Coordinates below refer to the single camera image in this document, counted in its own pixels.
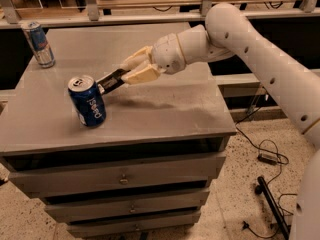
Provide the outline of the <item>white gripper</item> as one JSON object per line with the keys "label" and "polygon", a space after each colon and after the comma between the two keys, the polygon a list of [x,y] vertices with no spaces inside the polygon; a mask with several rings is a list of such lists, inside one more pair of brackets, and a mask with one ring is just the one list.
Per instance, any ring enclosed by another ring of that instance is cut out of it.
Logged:
{"label": "white gripper", "polygon": [[[149,64],[151,54],[154,64]],[[158,39],[152,47],[144,46],[127,57],[120,64],[120,68],[131,71],[124,74],[121,80],[129,85],[146,83],[157,80],[163,72],[173,75],[185,67],[186,62],[178,37],[176,34],[169,34]]]}

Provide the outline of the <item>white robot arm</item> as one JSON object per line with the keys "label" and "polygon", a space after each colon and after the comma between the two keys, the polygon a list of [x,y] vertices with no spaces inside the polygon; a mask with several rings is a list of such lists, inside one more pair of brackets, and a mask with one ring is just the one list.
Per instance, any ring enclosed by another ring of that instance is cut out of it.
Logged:
{"label": "white robot arm", "polygon": [[235,6],[221,3],[205,24],[164,36],[123,62],[122,80],[138,84],[175,74],[195,62],[238,56],[276,101],[316,153],[305,169],[289,240],[320,235],[320,77],[264,38]]}

